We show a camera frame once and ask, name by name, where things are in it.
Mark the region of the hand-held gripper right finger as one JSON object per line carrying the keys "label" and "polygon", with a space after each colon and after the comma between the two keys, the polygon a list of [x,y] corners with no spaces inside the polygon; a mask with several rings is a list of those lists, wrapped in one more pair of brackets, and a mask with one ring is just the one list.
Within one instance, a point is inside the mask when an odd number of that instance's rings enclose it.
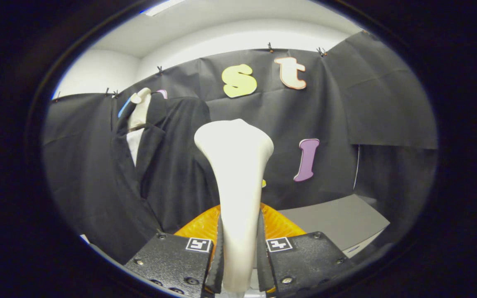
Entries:
{"label": "hand-held gripper right finger", "polygon": [[282,213],[261,204],[257,276],[268,296],[303,296],[330,286],[354,263],[320,231],[307,233]]}

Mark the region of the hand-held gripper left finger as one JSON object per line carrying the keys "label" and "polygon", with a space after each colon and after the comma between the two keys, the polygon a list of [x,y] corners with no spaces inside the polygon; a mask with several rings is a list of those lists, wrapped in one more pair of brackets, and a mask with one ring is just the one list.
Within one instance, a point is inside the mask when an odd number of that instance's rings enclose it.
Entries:
{"label": "hand-held gripper left finger", "polygon": [[223,244],[220,206],[215,206],[174,234],[155,234],[125,268],[184,296],[213,298],[223,287]]}

